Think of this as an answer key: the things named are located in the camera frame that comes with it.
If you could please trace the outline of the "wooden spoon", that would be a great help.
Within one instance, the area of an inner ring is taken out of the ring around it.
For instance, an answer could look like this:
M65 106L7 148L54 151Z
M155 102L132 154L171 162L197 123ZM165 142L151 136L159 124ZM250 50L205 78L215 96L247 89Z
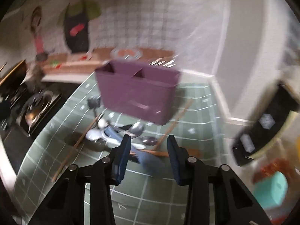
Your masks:
M201 151L197 149L181 148L179 151L154 151L154 150L131 150L130 155L135 155L140 158L169 158L170 155L178 158L188 158L189 156L195 156L196 158L201 155Z

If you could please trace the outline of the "green cutting mat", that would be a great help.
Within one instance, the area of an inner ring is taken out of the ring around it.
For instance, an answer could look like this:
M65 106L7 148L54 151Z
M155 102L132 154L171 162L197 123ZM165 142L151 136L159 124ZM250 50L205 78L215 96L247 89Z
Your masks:
M13 197L25 222L52 188L52 177L82 132L94 119L86 101L99 93L94 75L89 76L46 124L29 148L17 174ZM182 81L174 108L181 111L187 99L192 106L172 131L180 146L200 151L201 160L218 166L227 162L221 116L209 83ZM182 224L187 201L186 187L173 179L170 162L165 173L154 178L135 161L128 162L119 186L110 188L117 224Z

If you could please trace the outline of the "metal spoon lower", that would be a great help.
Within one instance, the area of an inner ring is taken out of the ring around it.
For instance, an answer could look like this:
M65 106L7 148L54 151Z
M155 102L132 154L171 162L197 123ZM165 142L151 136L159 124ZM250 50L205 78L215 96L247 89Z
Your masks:
M155 146L158 142L158 140L153 137L153 136L143 136L143 137L138 137L138 140L147 146Z

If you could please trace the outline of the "metal spoon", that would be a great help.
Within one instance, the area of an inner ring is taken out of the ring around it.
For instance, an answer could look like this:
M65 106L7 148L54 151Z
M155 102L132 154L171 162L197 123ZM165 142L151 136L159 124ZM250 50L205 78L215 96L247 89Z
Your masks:
M119 132L124 132L132 137L140 136L145 129L145 125L142 122L136 122L134 124L125 125L122 127L116 128Z
M143 137L138 137L138 140L147 146L155 146L158 142L158 140L153 137L153 136L143 136Z

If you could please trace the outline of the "wooden chopstick right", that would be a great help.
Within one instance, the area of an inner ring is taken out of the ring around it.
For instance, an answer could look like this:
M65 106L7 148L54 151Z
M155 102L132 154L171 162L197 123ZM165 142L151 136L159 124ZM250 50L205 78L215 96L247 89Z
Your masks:
M173 129L178 124L179 120L185 115L185 113L187 112L187 110L191 107L191 105L193 104L193 102L194 102L193 99L189 99L186 102L186 104L184 106L184 109L182 109L182 111L179 112L179 114L175 118L175 121L172 121L171 125L169 126L169 128L167 129L167 131L165 132L165 134L162 137L160 137L160 139L158 140L158 142L155 145L155 147L153 148L153 150L157 150L160 147L160 145L163 143L163 141L165 140L165 138L173 131Z

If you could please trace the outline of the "wooden chopstick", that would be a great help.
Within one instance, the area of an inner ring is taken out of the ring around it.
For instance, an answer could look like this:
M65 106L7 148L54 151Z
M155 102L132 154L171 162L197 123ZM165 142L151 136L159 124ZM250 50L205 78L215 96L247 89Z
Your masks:
M193 102L194 102L193 99L189 99L186 102L186 104L184 106L184 109L182 109L182 111L179 112L179 114L175 118L175 121L172 121L171 125L169 126L169 128L167 129L167 131L165 132L165 134L162 137L160 137L160 139L158 140L158 142L155 145L155 147L153 148L153 150L157 150L160 147L160 145L163 143L163 141L165 140L165 138L173 131L173 129L178 124L179 120L185 115L185 113L187 112L187 110L191 107L191 105L193 104Z
M64 166L67 164L67 162L70 159L70 157L72 156L73 152L75 152L77 150L78 145L82 142L82 140L86 136L87 132L95 125L96 122L98 122L98 120L100 118L103 117L103 115L104 115L104 112L98 114L96 116L96 118L90 123L90 125L85 129L85 131L81 134L81 136L79 137L79 139L77 140L77 142L73 145L72 149L69 151L69 153L64 158L63 162L61 163L61 165L59 166L59 168L55 172L54 176L52 177L52 180L51 180L52 183L56 182L57 177L62 172Z

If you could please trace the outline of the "metal spoon upper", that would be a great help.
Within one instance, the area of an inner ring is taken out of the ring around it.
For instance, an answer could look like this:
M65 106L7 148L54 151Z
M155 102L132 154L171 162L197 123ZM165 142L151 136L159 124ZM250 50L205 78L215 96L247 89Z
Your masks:
M132 137L140 136L145 129L145 125L142 122L136 122L134 124L125 125L122 127L116 128L119 132L124 132Z

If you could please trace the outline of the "wooden chopstick left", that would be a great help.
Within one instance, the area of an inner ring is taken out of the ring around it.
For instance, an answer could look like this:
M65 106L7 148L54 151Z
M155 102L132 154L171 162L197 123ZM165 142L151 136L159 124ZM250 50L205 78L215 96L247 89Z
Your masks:
M67 164L67 162L70 159L70 157L72 156L73 152L75 152L77 150L78 145L82 142L82 140L86 136L87 132L95 125L96 122L98 122L98 120L100 118L103 117L103 115L104 115L104 112L98 114L96 116L96 118L90 123L90 125L85 129L85 131L81 134L81 136L79 137L79 139L77 140L77 142L73 145L72 149L69 151L69 153L64 158L63 162L61 163L61 165L59 166L59 168L55 172L54 176L52 177L52 180L51 180L52 183L56 182L57 177L62 172L64 166Z

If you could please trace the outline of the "teal box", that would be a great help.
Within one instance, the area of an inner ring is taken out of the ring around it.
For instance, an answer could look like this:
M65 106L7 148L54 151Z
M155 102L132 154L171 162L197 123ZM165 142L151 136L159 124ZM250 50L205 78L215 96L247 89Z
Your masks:
M253 196L263 209L268 210L280 206L287 191L287 179L283 173L277 171L254 185Z

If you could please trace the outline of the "purple plastic utensil holder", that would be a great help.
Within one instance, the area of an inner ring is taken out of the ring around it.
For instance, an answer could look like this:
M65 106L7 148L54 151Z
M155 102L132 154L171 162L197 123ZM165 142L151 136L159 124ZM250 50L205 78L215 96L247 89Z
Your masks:
M95 69L104 106L112 111L165 125L180 72L144 62L111 60Z

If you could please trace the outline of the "steel sink basin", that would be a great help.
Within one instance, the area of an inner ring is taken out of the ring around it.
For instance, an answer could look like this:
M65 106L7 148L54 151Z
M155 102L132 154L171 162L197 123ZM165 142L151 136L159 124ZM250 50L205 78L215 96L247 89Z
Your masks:
M33 94L24 103L20 114L16 118L16 123L27 137L32 135L40 122L61 97L61 92L55 89L46 89Z

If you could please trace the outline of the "wooden cutting board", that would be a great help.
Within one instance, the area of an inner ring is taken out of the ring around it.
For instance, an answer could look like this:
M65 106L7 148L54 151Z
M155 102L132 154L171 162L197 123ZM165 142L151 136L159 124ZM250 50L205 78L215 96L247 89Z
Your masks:
M53 54L44 62L38 63L47 74L88 74L113 59L154 62L172 59L175 53L171 50L153 48L117 48L102 47L88 53Z

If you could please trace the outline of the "black box with labels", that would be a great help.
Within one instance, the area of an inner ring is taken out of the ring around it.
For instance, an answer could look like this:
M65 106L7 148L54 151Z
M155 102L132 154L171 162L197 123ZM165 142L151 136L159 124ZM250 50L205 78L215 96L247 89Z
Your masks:
M283 80L257 120L235 137L231 146L238 166L260 158L277 141L299 114L299 95Z

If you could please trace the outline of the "black apron wall picture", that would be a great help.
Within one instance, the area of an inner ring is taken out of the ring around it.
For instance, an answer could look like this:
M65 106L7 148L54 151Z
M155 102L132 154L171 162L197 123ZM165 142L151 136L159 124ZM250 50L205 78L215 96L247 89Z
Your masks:
M101 15L95 0L80 0L68 4L59 18L63 26L64 39L72 53L89 51L89 22Z

